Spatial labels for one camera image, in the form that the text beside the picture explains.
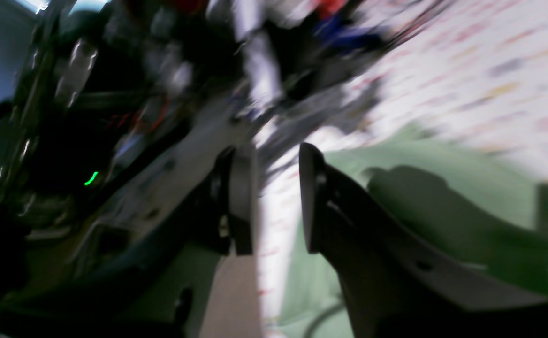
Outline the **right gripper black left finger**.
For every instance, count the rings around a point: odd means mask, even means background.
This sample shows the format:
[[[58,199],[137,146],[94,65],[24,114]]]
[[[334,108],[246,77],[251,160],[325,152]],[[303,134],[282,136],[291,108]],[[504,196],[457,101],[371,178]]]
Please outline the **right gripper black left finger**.
[[[92,273],[0,306],[0,334],[11,338],[183,338],[197,306],[187,280],[180,291],[142,302],[188,242],[208,251],[253,253],[257,169],[253,144],[223,150],[214,167],[139,243]]]

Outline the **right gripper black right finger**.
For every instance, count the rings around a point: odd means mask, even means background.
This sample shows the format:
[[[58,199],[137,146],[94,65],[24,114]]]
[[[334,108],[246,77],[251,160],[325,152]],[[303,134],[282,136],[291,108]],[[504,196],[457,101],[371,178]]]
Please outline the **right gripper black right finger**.
[[[548,297],[426,243],[314,145],[299,163],[306,249],[336,270],[356,338],[548,338]]]

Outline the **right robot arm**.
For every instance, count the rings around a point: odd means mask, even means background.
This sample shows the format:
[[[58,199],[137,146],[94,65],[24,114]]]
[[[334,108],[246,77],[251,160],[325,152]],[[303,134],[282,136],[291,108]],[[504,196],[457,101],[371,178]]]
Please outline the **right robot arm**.
[[[548,338],[548,184],[427,118],[528,117],[493,66],[474,101],[433,79],[383,100],[371,64],[461,0],[114,0],[49,15],[0,105],[0,334],[196,338],[216,265],[298,230],[285,338]]]

